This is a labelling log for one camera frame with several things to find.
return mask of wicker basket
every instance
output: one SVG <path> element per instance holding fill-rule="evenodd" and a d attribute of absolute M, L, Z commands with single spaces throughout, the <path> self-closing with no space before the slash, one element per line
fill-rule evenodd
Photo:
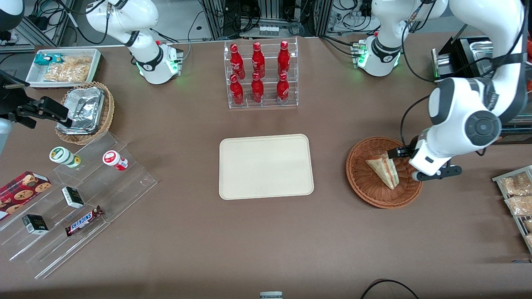
<path fill-rule="evenodd" d="M 408 205 L 418 197 L 423 183 L 412 179 L 415 168 L 408 163 L 408 159 L 393 159 L 399 176 L 399 185 L 393 190 L 366 163 L 370 157 L 400 146 L 402 144 L 397 140 L 379 136 L 366 138 L 353 146 L 345 170 L 349 184 L 363 200 L 383 209 L 395 209 Z"/>
<path fill-rule="evenodd" d="M 90 88 L 90 87 L 98 87 L 105 92 L 105 99 L 104 99 L 104 103 L 102 107 L 102 116 L 100 117 L 99 129 L 96 133 L 92 135 L 66 135 L 66 134 L 60 133 L 57 129 L 55 129 L 55 133 L 64 142 L 74 143 L 77 145 L 86 145 L 87 143 L 91 142 L 94 138 L 96 138 L 96 136 L 109 130 L 109 127 L 111 126 L 111 122 L 113 121 L 113 113 L 114 113 L 113 95 L 109 92 L 109 89 L 107 89 L 105 85 L 99 82 L 91 82 L 91 83 L 83 84 L 80 86 L 76 86 L 75 88 L 79 89 L 79 88 Z M 67 95 L 63 97 L 61 104 L 64 104 L 66 99 L 67 99 Z"/>

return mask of red bottle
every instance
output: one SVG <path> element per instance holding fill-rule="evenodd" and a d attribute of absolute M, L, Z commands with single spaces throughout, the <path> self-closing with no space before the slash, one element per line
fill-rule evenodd
<path fill-rule="evenodd" d="M 264 100 L 264 84 L 261 81 L 259 73 L 253 73 L 253 82 L 251 82 L 251 90 L 253 91 L 253 100 L 257 104 L 261 104 Z"/>
<path fill-rule="evenodd" d="M 264 62 L 264 54 L 261 51 L 261 43 L 258 41 L 253 43 L 253 56 L 251 57 L 253 62 L 253 71 L 259 73 L 260 78 L 266 76 L 266 65 Z"/>
<path fill-rule="evenodd" d="M 246 72 L 244 71 L 244 60 L 238 52 L 238 46 L 232 44 L 229 48 L 231 49 L 231 68 L 233 73 L 238 76 L 238 79 L 244 80 L 244 78 L 246 78 Z"/>
<path fill-rule="evenodd" d="M 279 75 L 279 82 L 277 83 L 277 103 L 284 105 L 288 102 L 288 87 L 289 84 L 286 81 L 286 73 Z"/>
<path fill-rule="evenodd" d="M 285 40 L 281 41 L 281 51 L 279 51 L 279 56 L 277 56 L 277 66 L 279 75 L 288 73 L 290 70 L 290 53 L 288 52 L 288 42 Z"/>
<path fill-rule="evenodd" d="M 238 82 L 238 77 L 235 74 L 231 74 L 229 79 L 231 80 L 231 85 L 229 85 L 229 89 L 231 89 L 231 96 L 233 97 L 235 105 L 244 105 L 244 90 L 242 89 L 242 85 L 240 84 L 240 82 Z"/>

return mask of cookie image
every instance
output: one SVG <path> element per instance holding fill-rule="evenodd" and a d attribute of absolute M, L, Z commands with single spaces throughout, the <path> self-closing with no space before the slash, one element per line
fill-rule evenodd
<path fill-rule="evenodd" d="M 35 187 L 35 192 L 43 192 L 44 190 L 50 188 L 52 184 L 48 183 L 48 182 L 44 182 L 42 184 L 40 184 L 39 186 Z"/>
<path fill-rule="evenodd" d="M 16 204 L 14 206 L 10 206 L 7 208 L 7 210 L 5 210 L 5 212 L 7 214 L 13 214 L 16 210 L 20 209 L 21 207 L 23 207 L 24 205 L 22 204 Z"/>
<path fill-rule="evenodd" d="M 32 175 L 27 175 L 22 179 L 22 184 L 24 186 L 33 187 L 38 181 L 39 180 L 36 177 Z"/>
<path fill-rule="evenodd" d="M 31 190 L 22 190 L 22 191 L 19 191 L 17 194 L 15 194 L 15 200 L 23 201 L 23 200 L 26 200 L 26 199 L 30 198 L 32 195 L 33 195 L 33 191 L 31 191 Z"/>

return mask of red and white bottle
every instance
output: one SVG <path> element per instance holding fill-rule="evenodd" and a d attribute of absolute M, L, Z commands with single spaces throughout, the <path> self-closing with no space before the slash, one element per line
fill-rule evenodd
<path fill-rule="evenodd" d="M 253 73 L 253 82 L 251 82 L 251 90 L 253 91 L 253 101 L 261 104 L 264 101 L 264 84 L 258 72 Z"/>
<path fill-rule="evenodd" d="M 288 73 L 290 70 L 290 52 L 288 52 L 288 42 L 285 40 L 281 41 L 281 51 L 279 51 L 279 56 L 277 56 L 277 66 L 279 75 Z"/>
<path fill-rule="evenodd" d="M 107 151 L 103 154 L 103 163 L 114 168 L 124 171 L 128 167 L 128 160 L 122 157 L 117 151 Z"/>
<path fill-rule="evenodd" d="M 259 73 L 260 78 L 266 76 L 266 63 L 264 61 L 264 54 L 261 51 L 261 43 L 258 41 L 253 43 L 253 71 Z"/>
<path fill-rule="evenodd" d="M 244 60 L 242 59 L 242 55 L 238 52 L 238 46 L 232 44 L 229 48 L 231 49 L 231 68 L 233 73 L 238 76 L 239 80 L 244 80 L 244 78 L 246 78 Z"/>
<path fill-rule="evenodd" d="M 238 77 L 235 74 L 231 74 L 231 76 L 229 76 L 229 80 L 231 80 L 229 89 L 231 89 L 233 102 L 235 102 L 235 105 L 237 106 L 244 105 L 244 90 L 242 89 L 240 82 L 238 82 Z"/>
<path fill-rule="evenodd" d="M 288 88 L 286 73 L 282 73 L 279 75 L 279 82 L 277 83 L 277 103 L 279 105 L 284 105 L 288 102 Z"/>

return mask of red cookie box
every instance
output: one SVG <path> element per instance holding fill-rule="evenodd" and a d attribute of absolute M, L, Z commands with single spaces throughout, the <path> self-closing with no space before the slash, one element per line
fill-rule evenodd
<path fill-rule="evenodd" d="M 0 188 L 0 220 L 13 214 L 51 185 L 48 178 L 26 171 Z"/>

